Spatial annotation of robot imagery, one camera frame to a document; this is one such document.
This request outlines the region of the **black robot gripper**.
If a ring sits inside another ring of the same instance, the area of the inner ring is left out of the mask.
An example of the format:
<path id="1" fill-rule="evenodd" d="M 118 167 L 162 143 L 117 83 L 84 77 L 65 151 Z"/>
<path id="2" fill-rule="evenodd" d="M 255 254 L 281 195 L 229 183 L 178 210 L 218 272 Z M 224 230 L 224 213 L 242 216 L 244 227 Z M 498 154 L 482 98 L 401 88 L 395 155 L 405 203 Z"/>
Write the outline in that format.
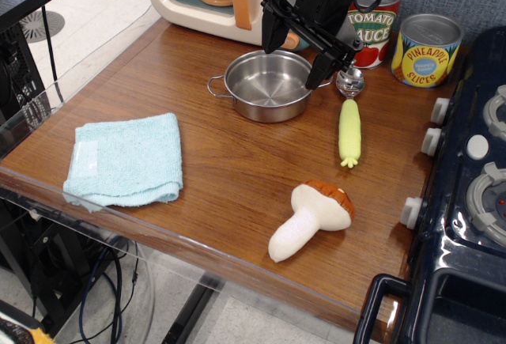
<path id="1" fill-rule="evenodd" d="M 280 48 L 295 32 L 318 51 L 307 89 L 316 89 L 342 66 L 349 66 L 363 43 L 347 20 L 353 0 L 262 0 L 262 49 Z"/>

